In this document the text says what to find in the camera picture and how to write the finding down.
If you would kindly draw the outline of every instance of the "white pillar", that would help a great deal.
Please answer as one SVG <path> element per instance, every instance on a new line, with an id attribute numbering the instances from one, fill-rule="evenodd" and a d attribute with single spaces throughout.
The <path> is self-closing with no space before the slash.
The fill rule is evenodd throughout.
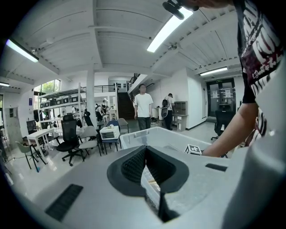
<path id="1" fill-rule="evenodd" d="M 107 105 L 110 108 L 110 96 L 107 96 L 107 100 L 108 100 Z"/>
<path id="2" fill-rule="evenodd" d="M 97 119 L 95 115 L 95 101 L 94 101 L 94 69 L 93 62 L 88 68 L 88 77 L 86 78 L 86 101 L 88 112 L 90 112 L 90 120 L 92 121 L 94 127 L 97 127 Z"/>

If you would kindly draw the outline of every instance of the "person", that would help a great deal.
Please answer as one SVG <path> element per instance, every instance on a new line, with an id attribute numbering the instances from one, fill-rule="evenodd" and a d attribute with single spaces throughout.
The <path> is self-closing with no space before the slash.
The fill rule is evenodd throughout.
<path id="1" fill-rule="evenodd" d="M 140 94 L 135 96 L 135 119 L 138 119 L 139 129 L 145 130 L 151 127 L 151 109 L 153 100 L 151 95 L 146 93 L 146 86 L 139 85 Z"/>
<path id="2" fill-rule="evenodd" d="M 175 107 L 173 95 L 170 93 L 168 96 L 165 97 L 165 100 L 168 101 L 168 114 L 164 118 L 164 120 L 166 123 L 166 128 L 171 131 L 171 130 L 173 130 L 171 128 L 171 123 L 172 123 L 172 119 L 173 119 L 173 108 Z"/>
<path id="3" fill-rule="evenodd" d="M 185 8 L 221 8 L 234 5 L 238 16 L 238 56 L 244 78 L 242 105 L 223 134 L 203 155 L 220 157 L 245 141 L 251 145 L 270 130 L 255 97 L 265 88 L 283 57 L 285 32 L 280 2 L 259 0 L 183 0 Z"/>
<path id="4" fill-rule="evenodd" d="M 98 106 L 95 109 L 95 113 L 96 113 L 96 116 L 97 116 L 97 121 L 101 122 L 102 121 L 102 117 L 104 116 L 102 107 Z"/>

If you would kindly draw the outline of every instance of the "floor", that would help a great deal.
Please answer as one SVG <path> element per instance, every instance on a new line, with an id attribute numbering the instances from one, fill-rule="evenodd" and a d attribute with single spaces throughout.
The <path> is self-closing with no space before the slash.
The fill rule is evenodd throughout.
<path id="1" fill-rule="evenodd" d="M 128 123 L 130 132 L 139 130 L 137 120 L 129 120 Z M 214 125 L 214 123 L 205 122 L 190 131 L 183 131 L 181 134 L 211 143 L 211 137 L 216 136 L 216 133 L 214 132 Z M 44 165 L 41 160 L 39 160 L 39 163 L 37 163 L 39 173 L 37 173 L 35 169 L 33 160 L 31 160 L 29 157 L 29 163 L 32 168 L 30 170 L 25 155 L 22 154 L 17 148 L 8 154 L 10 161 L 6 164 L 6 167 L 12 173 L 11 175 L 7 176 L 8 180 L 15 191 L 22 193 L 31 201 L 33 201 L 35 196 L 41 190 L 45 189 L 46 186 L 62 177 L 65 173 L 76 167 L 78 164 L 83 163 L 81 157 L 74 157 L 72 160 L 73 167 L 70 167 L 68 161 L 62 161 L 62 157 L 67 153 L 58 152 L 55 149 L 58 145 L 55 140 L 50 142 L 50 144 L 52 150 L 49 151 L 49 155 L 46 156 L 48 164 Z M 112 145 L 111 149 L 108 145 L 106 145 L 106 149 L 108 154 L 116 152 L 116 147 L 114 144 Z M 89 160 L 92 157 L 98 157 L 100 160 L 101 156 L 98 148 L 91 149 L 89 154 L 90 155 L 86 157 L 86 160 Z"/>

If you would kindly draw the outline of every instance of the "green chair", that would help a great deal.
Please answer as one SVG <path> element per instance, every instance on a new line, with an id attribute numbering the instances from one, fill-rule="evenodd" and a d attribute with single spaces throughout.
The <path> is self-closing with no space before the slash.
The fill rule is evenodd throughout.
<path id="1" fill-rule="evenodd" d="M 28 155 L 28 156 L 29 156 L 29 157 L 32 157 L 37 172 L 39 172 L 39 170 L 38 170 L 38 168 L 37 168 L 36 162 L 39 162 L 39 161 L 35 158 L 35 156 L 34 156 L 35 153 L 39 156 L 39 158 L 42 160 L 42 162 L 46 165 L 46 163 L 44 162 L 44 160 L 41 158 L 41 155 L 39 154 L 39 152 L 35 149 L 35 147 L 34 147 L 33 145 L 25 146 L 25 145 L 22 145 L 22 144 L 21 144 L 20 142 L 18 142 L 18 141 L 16 141 L 16 144 L 17 144 L 19 150 L 21 151 L 21 153 L 24 153 L 24 154 L 25 154 L 25 157 L 26 157 L 26 159 L 27 159 L 27 162 L 28 162 L 28 165 L 29 165 L 30 169 L 32 169 L 32 168 L 31 168 L 31 166 L 30 166 L 30 163 L 29 163 L 29 160 L 28 160 L 28 157 L 27 157 L 26 153 L 29 153 L 30 155 Z"/>

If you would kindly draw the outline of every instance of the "glass door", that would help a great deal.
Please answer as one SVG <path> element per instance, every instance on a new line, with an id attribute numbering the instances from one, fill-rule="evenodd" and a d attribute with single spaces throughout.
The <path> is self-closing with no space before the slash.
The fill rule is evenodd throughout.
<path id="1" fill-rule="evenodd" d="M 215 117 L 216 110 L 236 111 L 236 94 L 233 78 L 206 83 L 208 116 Z"/>

